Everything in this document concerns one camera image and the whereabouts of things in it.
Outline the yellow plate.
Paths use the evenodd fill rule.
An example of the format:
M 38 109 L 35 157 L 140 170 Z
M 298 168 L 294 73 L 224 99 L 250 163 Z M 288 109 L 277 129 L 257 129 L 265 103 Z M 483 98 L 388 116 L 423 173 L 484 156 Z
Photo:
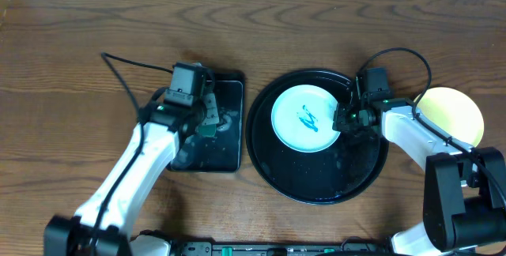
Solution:
M 466 94 L 448 87 L 430 88 L 417 107 L 453 138 L 477 147 L 484 133 L 484 119 L 477 104 Z

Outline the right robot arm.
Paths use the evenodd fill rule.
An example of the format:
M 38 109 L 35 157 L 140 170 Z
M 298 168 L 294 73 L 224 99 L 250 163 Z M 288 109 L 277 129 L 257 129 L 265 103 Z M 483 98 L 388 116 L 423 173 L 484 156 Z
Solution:
M 425 173 L 423 221 L 392 237 L 394 252 L 470 254 L 505 240 L 505 162 L 497 149 L 476 149 L 453 138 L 408 99 L 339 105 L 333 128 L 376 134 Z

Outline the white plate with M stain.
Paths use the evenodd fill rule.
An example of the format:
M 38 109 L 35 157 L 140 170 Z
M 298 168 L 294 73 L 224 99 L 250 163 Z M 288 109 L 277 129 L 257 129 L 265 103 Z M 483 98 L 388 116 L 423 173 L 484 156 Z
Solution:
M 314 153 L 329 148 L 340 133 L 333 129 L 338 101 L 324 88 L 296 85 L 275 101 L 271 124 L 278 139 L 297 152 Z

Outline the green yellow sponge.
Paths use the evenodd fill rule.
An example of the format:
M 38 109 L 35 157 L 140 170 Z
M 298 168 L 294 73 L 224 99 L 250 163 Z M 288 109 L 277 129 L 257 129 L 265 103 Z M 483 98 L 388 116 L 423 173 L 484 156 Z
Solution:
M 214 137 L 217 132 L 217 127 L 216 125 L 200 125 L 197 128 L 197 132 L 203 137 Z

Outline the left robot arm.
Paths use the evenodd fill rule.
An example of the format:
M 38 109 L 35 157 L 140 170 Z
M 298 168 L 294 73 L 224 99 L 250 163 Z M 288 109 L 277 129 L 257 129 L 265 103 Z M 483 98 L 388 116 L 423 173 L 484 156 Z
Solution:
M 186 138 L 218 123 L 213 93 L 168 90 L 138 109 L 129 145 L 92 197 L 71 218 L 54 216 L 43 234 L 45 255 L 131 255 L 134 222 L 163 170 Z

